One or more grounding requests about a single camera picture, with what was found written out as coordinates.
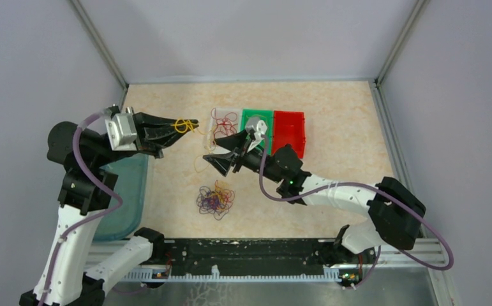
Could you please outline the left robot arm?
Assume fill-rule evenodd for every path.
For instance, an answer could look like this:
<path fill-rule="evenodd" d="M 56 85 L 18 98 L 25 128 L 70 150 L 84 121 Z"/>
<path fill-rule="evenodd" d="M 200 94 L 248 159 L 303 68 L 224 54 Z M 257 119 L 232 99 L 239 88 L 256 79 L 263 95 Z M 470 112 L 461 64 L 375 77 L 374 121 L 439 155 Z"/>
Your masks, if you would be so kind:
<path fill-rule="evenodd" d="M 163 150 L 198 127 L 195 119 L 168 119 L 122 112 L 116 106 L 91 114 L 78 124 L 60 122 L 48 135 L 47 158 L 63 166 L 58 220 L 45 269 L 35 287 L 20 296 L 21 305 L 102 305 L 115 285 L 135 267 L 162 263 L 172 267 L 162 233 L 138 229 L 124 246 L 86 268 L 94 234 L 104 216 L 123 199 L 115 191 L 118 176 L 106 165 L 137 154 L 163 157 Z M 116 200 L 117 206 L 111 205 Z"/>

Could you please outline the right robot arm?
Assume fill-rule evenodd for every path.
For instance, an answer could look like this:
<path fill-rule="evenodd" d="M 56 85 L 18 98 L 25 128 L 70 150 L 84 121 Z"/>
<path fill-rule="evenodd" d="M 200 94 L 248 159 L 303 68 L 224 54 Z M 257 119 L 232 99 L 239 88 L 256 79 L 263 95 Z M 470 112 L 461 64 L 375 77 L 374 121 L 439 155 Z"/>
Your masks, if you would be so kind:
<path fill-rule="evenodd" d="M 362 251 L 388 244 L 411 251 L 419 236 L 426 207 L 400 181 L 384 177 L 377 184 L 337 182 L 302 169 L 303 162 L 290 144 L 268 154 L 245 131 L 218 138 L 224 154 L 202 158 L 223 176 L 247 168 L 258 175 L 261 192 L 273 201 L 306 206 L 324 205 L 359 214 L 365 221 L 342 227 L 334 253 L 343 263 Z"/>

